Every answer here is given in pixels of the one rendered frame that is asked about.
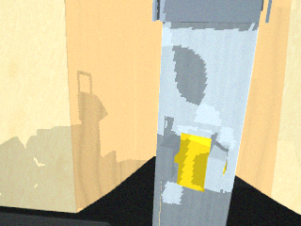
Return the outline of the light wooden board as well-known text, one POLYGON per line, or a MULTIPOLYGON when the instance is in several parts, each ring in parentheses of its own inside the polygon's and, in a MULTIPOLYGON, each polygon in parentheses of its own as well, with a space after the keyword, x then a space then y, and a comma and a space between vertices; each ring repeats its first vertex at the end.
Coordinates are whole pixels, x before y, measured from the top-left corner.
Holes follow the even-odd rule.
MULTIPOLYGON (((264 0, 235 175, 271 198, 292 0, 264 0)), ((156 156, 152 0, 65 0, 76 213, 156 156)))

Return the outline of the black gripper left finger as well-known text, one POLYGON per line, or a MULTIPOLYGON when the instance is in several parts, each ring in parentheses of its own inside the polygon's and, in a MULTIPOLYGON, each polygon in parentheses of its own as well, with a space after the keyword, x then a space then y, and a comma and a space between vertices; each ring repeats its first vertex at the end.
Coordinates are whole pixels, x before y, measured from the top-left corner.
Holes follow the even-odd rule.
POLYGON ((77 213, 0 206, 0 226, 152 226, 155 161, 77 213))

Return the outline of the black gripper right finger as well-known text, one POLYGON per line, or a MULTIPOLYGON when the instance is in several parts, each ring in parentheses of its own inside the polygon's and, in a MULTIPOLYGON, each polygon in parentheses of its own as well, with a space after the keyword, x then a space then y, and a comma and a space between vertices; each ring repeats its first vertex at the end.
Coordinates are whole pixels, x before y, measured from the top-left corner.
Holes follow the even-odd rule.
POLYGON ((226 226, 301 226, 301 215, 235 175, 226 226))

